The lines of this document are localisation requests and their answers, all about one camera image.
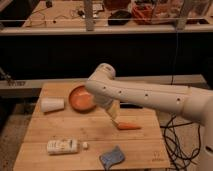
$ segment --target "black cable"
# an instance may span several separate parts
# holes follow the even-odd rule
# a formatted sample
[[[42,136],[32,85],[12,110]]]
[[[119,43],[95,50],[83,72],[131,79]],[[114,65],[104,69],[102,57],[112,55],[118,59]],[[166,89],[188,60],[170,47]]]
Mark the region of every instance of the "black cable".
[[[175,127],[179,126],[185,126],[185,125],[190,125],[193,124],[192,122],[189,123],[183,123],[183,124],[178,124],[174,125],[174,119],[176,116],[171,117],[171,119],[167,122],[165,126],[162,126],[161,128],[164,129],[163,136],[165,139],[165,144],[166,144],[166,149],[169,155],[169,158],[171,160],[172,166],[174,168],[169,168],[169,170],[187,170],[187,167],[192,163],[192,164],[197,164],[193,161],[194,158],[196,158],[200,152],[201,148],[201,138],[200,138],[200,126],[198,126],[198,148],[195,148],[190,155],[186,155],[184,151],[181,149],[180,146],[180,141],[178,136],[176,135],[175,132]],[[173,138],[167,136],[167,131],[170,131],[172,135],[174,136]]]

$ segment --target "small object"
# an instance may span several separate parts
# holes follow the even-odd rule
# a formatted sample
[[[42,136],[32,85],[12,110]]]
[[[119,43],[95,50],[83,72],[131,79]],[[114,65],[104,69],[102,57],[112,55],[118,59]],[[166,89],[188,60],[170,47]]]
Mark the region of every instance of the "small object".
[[[137,124],[134,123],[129,123],[129,122],[116,122],[115,120],[112,119],[112,123],[116,126],[117,129],[119,130],[136,130],[136,129],[141,129],[141,127]]]
[[[52,0],[46,0],[46,7],[51,8],[53,6]]]
[[[78,140],[50,140],[47,143],[47,152],[50,155],[78,153]]]
[[[131,13],[124,10],[118,10],[108,18],[109,25],[124,25],[132,17]]]
[[[87,150],[89,148],[88,142],[83,142],[82,147],[83,147],[84,150]]]
[[[64,99],[62,98],[42,98],[41,111],[52,112],[64,109]]]
[[[72,90],[69,95],[69,103],[74,110],[81,113],[89,112],[96,107],[93,102],[93,95],[83,85]]]
[[[80,16],[80,17],[82,17],[83,15],[84,15],[84,11],[82,11],[82,10],[78,10],[78,15]]]
[[[123,162],[125,160],[125,156],[120,148],[115,146],[112,151],[102,154],[99,159],[104,169],[109,170],[111,166]]]

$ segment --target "toy carrot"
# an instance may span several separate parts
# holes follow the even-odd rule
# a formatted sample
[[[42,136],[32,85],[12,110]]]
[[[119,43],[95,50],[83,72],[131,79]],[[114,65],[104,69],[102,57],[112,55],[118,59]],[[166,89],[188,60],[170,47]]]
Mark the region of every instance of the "toy carrot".
[[[141,129],[141,127],[134,123],[129,122],[116,122],[115,120],[112,120],[113,124],[116,126],[119,130],[135,130],[135,129]]]

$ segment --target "tiled floor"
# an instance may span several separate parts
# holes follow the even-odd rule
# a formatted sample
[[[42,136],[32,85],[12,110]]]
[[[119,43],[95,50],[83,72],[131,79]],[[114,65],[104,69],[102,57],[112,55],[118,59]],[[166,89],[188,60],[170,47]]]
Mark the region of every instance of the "tiled floor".
[[[27,126],[29,124],[31,114],[19,114],[20,109],[14,112],[5,124],[4,129],[0,134],[0,171],[12,171],[16,156],[18,154],[22,139],[25,135]],[[170,115],[165,113],[157,112],[159,123],[165,125],[165,123],[170,119]],[[182,118],[177,118],[175,123],[188,122]],[[184,127],[179,127],[176,129],[177,134],[180,137],[182,149],[190,154],[192,149],[197,147],[198,137],[197,137],[197,125],[189,125]],[[188,171],[194,171],[195,165],[191,164],[188,167]]]

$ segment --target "cord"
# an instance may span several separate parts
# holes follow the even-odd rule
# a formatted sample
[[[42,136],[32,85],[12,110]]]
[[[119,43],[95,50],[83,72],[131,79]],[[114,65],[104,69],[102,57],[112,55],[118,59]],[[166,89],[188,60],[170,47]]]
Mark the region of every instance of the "cord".
[[[35,13],[37,13],[37,12],[44,11],[44,10],[46,10],[46,9],[48,9],[48,8],[43,8],[43,9],[40,9],[40,10],[34,11],[34,12],[32,12],[32,14],[35,14]]]
[[[32,24],[32,19],[31,19],[31,17],[29,17],[29,21],[30,21],[30,25],[29,26],[27,26],[27,27],[36,27],[36,26],[40,26],[40,25],[45,25],[46,26],[46,16],[45,16],[45,14],[43,14],[42,12],[40,12],[40,11],[36,11],[36,12],[34,12],[33,14],[35,14],[35,13],[39,13],[40,15],[42,15],[43,16],[43,18],[41,19],[41,20],[43,20],[43,22],[42,23],[39,23],[39,24]]]
[[[53,18],[53,23],[56,23],[56,19],[58,18],[65,18],[65,19],[69,19],[69,17],[65,16],[65,15],[58,15],[56,17]]]
[[[183,123],[174,125],[174,120],[176,116],[172,116],[171,119],[167,122],[165,126],[161,126],[163,130],[163,137],[165,139],[166,150],[169,155],[169,158],[172,163],[172,168],[166,170],[184,170],[187,171],[187,167],[190,164],[196,165],[193,161],[200,152],[201,148],[201,138],[200,138],[200,125],[198,125],[197,133],[198,133],[198,147],[193,149],[190,155],[185,154],[185,152],[181,149],[179,138],[175,132],[175,127],[186,126],[194,124],[193,122]]]

